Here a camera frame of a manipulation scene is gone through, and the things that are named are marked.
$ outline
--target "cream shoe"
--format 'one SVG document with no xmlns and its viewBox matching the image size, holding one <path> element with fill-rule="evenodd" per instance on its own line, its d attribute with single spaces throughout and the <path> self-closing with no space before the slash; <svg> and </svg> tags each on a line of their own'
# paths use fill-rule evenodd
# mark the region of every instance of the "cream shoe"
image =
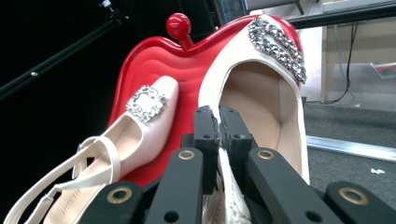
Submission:
<svg viewBox="0 0 396 224">
<path fill-rule="evenodd" d="M 74 180 L 55 184 L 26 223 L 39 223 L 44 217 L 44 223 L 78 222 L 100 189 L 158 156 L 173 123 L 177 97 L 178 84 L 171 77 L 160 77 L 151 87 L 143 86 L 128 102 L 127 111 L 103 134 L 88 138 L 75 156 L 31 187 L 4 223 L 18 223 L 36 196 L 71 168 Z M 96 160 L 87 167 L 88 158 Z M 53 203 L 58 192 L 62 194 Z"/>
<path fill-rule="evenodd" d="M 253 19 L 212 63 L 202 83 L 198 105 L 209 105 L 219 125 L 219 105 L 237 110 L 258 146 L 280 152 L 309 183 L 298 87 L 305 83 L 306 76 L 297 35 L 290 28 L 271 16 Z M 225 207 L 225 220 L 217 223 L 249 223 L 249 211 L 233 177 L 227 150 L 219 149 L 219 173 L 225 194 L 225 204 L 220 206 Z M 213 202 L 208 202 L 205 206 L 212 206 Z"/>
</svg>

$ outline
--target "jeweled embellishment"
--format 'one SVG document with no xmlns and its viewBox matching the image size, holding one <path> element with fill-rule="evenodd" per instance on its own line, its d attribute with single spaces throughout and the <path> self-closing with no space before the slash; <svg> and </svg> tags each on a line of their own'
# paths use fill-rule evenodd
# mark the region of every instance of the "jeweled embellishment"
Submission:
<svg viewBox="0 0 396 224">
<path fill-rule="evenodd" d="M 260 17 L 254 18 L 247 28 L 250 42 L 256 46 L 256 49 L 273 56 L 292 72 L 294 79 L 305 84 L 306 71 L 303 54 L 297 50 L 294 42 L 288 39 L 281 29 Z M 271 36 L 276 42 L 271 43 L 268 38 L 265 38 L 266 35 Z"/>
<path fill-rule="evenodd" d="M 148 122 L 160 114 L 166 101 L 164 94 L 144 85 L 131 97 L 126 109 L 140 121 Z"/>
</svg>

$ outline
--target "high heel shoe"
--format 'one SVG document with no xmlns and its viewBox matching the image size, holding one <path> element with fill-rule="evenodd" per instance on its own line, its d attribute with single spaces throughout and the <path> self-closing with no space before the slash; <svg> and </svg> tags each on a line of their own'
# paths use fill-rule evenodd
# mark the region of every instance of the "high heel shoe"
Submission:
<svg viewBox="0 0 396 224">
<path fill-rule="evenodd" d="M 262 15 L 221 50 L 205 75 L 198 104 L 209 105 L 219 125 L 219 105 L 237 110 L 258 146 L 279 151 L 309 183 L 299 92 L 299 85 L 305 81 L 304 59 L 295 30 L 280 18 Z M 234 180 L 227 150 L 219 150 L 225 223 L 246 223 L 248 209 Z"/>
<path fill-rule="evenodd" d="M 72 168 L 73 180 L 54 185 L 26 222 L 39 223 L 44 217 L 44 223 L 78 222 L 100 189 L 158 156 L 173 124 L 177 97 L 178 84 L 171 77 L 160 77 L 151 87 L 143 86 L 131 97 L 127 111 L 103 134 L 85 140 L 75 156 L 32 186 L 11 208 L 4 223 L 18 223 L 36 196 Z M 88 158 L 95 160 L 87 167 Z M 61 195 L 53 203 L 58 192 Z"/>
</svg>

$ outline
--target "quilted red surface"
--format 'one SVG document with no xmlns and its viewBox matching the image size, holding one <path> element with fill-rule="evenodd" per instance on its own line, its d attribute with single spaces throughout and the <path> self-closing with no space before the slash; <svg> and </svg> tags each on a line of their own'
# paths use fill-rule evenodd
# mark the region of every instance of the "quilted red surface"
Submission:
<svg viewBox="0 0 396 224">
<path fill-rule="evenodd" d="M 186 27 L 190 24 L 183 16 L 172 15 L 167 22 L 168 33 L 179 40 L 178 44 L 164 37 L 148 38 L 131 50 L 120 70 L 109 124 L 125 112 L 125 104 L 142 85 L 151 85 L 159 77 L 169 76 L 177 80 L 180 87 L 173 127 L 162 153 L 154 161 L 123 178 L 140 186 L 163 174 L 171 152 L 180 147 L 181 135 L 193 132 L 193 111 L 198 107 L 199 89 L 206 71 L 221 49 L 254 17 L 231 21 L 193 44 L 185 36 L 190 32 L 190 27 Z M 301 50 L 295 29 L 286 21 L 273 18 L 279 21 L 288 37 Z"/>
</svg>

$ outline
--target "slingback shoe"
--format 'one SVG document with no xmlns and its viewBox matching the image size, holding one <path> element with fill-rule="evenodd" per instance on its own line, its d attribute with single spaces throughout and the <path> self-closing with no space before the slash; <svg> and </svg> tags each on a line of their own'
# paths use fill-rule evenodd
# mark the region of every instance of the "slingback shoe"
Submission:
<svg viewBox="0 0 396 224">
<path fill-rule="evenodd" d="M 44 223 L 78 222 L 100 189 L 161 152 L 173 123 L 177 97 L 178 84 L 171 77 L 160 77 L 151 87 L 143 86 L 128 102 L 127 111 L 103 134 L 85 140 L 75 156 L 31 187 L 11 208 L 4 223 L 18 223 L 36 196 L 72 168 L 74 179 L 55 184 L 26 223 L 39 223 L 44 217 Z M 96 159 L 87 167 L 88 158 Z M 62 194 L 51 206 L 58 192 Z"/>
<path fill-rule="evenodd" d="M 221 125 L 219 105 L 236 109 L 259 147 L 279 151 L 309 183 L 303 105 L 304 60 L 295 30 L 261 15 L 219 53 L 203 80 L 198 105 L 210 105 Z M 249 222 L 248 209 L 233 178 L 227 148 L 219 149 L 224 182 L 225 223 Z"/>
</svg>

